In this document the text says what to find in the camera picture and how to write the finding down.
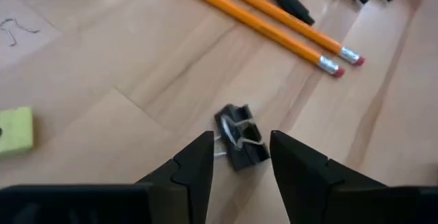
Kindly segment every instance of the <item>yellow sponge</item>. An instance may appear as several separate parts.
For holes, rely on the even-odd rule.
[[[29,150],[33,146],[32,109],[22,107],[0,112],[0,155]]]

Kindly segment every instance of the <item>red object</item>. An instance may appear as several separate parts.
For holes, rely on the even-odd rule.
[[[333,74],[333,76],[335,76],[335,77],[341,77],[344,73],[345,73],[345,70],[342,69],[342,68],[340,68],[340,69],[338,69],[338,70],[336,71],[335,74]]]
[[[363,65],[364,62],[365,62],[365,58],[361,56],[361,57],[356,61],[355,66],[361,66],[361,65]]]

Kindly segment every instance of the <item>pencil eraser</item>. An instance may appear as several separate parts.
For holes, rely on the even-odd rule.
[[[363,65],[363,63],[365,62],[365,58],[364,57],[359,57],[359,59],[356,61],[356,63],[354,63],[355,66],[361,66]]]
[[[0,155],[30,150],[34,146],[32,109],[0,112]]]
[[[333,76],[335,77],[342,77],[342,75],[345,73],[345,70],[343,68],[339,68],[334,74]]]

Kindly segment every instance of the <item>binder clip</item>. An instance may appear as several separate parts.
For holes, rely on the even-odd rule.
[[[235,171],[270,158],[248,105],[238,107],[227,104],[214,115],[214,120],[220,133],[215,141],[221,140],[227,148],[226,153],[216,154],[215,157],[228,155]]]

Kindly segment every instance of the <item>wooden desk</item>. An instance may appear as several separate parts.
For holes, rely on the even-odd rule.
[[[248,103],[267,142],[281,129],[383,183],[436,184],[438,0],[301,1],[363,67],[337,59],[333,79],[201,0],[0,0],[0,20],[41,30],[0,34],[0,110],[32,106],[36,133],[0,186],[134,182],[226,103]],[[287,223],[270,162],[214,166],[208,223]]]

